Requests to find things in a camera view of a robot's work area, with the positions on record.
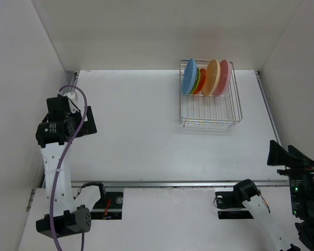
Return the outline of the blue plate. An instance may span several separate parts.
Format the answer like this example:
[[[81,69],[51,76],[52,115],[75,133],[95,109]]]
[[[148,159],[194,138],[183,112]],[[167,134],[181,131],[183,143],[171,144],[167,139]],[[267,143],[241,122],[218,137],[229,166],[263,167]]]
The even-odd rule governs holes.
[[[197,63],[194,59],[189,59],[182,81],[182,94],[188,95],[192,91],[197,75]]]

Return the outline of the beige plate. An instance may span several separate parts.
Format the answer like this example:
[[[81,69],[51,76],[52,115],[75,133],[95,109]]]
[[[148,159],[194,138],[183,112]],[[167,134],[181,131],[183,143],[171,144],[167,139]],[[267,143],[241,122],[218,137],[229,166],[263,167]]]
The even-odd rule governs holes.
[[[213,59],[206,68],[206,83],[202,89],[204,96],[212,95],[220,79],[220,63]]]

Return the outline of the green plate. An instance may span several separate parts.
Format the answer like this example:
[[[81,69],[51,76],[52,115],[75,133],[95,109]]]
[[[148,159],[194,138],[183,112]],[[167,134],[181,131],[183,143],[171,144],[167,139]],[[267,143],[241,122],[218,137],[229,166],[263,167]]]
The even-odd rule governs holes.
[[[200,87],[199,87],[200,79],[201,79],[201,71],[199,68],[197,68],[194,86],[190,92],[191,95],[196,95],[199,92],[199,90],[200,90]]]

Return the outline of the orange plate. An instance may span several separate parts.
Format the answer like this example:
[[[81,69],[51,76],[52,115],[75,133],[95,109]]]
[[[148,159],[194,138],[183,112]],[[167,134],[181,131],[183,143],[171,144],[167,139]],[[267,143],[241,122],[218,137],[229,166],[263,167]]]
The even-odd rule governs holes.
[[[206,83],[206,80],[207,80],[206,69],[205,68],[201,68],[200,71],[201,71],[201,79],[200,79],[200,83],[199,83],[200,90],[199,90],[199,92],[197,94],[199,94],[202,91],[202,89],[203,89],[203,87],[204,87],[204,85]]]

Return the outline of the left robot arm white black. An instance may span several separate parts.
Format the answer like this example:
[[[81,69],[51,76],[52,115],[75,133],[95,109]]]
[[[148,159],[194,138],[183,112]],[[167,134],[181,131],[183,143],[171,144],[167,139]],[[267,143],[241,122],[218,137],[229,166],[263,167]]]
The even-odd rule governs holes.
[[[92,225],[93,206],[102,207],[107,195],[100,181],[85,183],[77,196],[73,194],[69,157],[64,149],[82,121],[77,94],[48,98],[47,107],[36,140],[44,161],[47,205],[53,205],[54,230],[58,238],[87,233]]]

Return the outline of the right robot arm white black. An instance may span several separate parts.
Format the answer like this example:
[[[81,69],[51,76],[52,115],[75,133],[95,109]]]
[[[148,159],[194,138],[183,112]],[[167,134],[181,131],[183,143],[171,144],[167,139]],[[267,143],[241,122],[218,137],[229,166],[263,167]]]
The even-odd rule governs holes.
[[[292,145],[285,150],[271,140],[267,165],[285,167],[277,170],[277,173],[289,180],[291,210],[301,220],[295,223],[299,240],[309,250],[314,250],[314,161]],[[246,179],[234,185],[232,200],[250,212],[272,241],[275,250],[299,250],[299,247],[285,238],[253,181]]]

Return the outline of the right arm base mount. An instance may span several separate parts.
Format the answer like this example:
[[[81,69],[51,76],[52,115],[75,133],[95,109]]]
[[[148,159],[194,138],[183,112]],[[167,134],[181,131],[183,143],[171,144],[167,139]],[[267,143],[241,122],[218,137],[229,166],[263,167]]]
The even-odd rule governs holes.
[[[218,219],[220,220],[253,219],[242,203],[237,202],[232,191],[216,191],[214,206],[218,210]]]

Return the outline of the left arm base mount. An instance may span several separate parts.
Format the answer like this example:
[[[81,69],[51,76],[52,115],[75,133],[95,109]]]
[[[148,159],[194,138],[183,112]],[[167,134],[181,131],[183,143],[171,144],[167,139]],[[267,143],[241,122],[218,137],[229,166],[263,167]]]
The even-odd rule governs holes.
[[[106,193],[106,199],[100,199],[91,211],[92,220],[121,220],[124,193],[111,191]]]

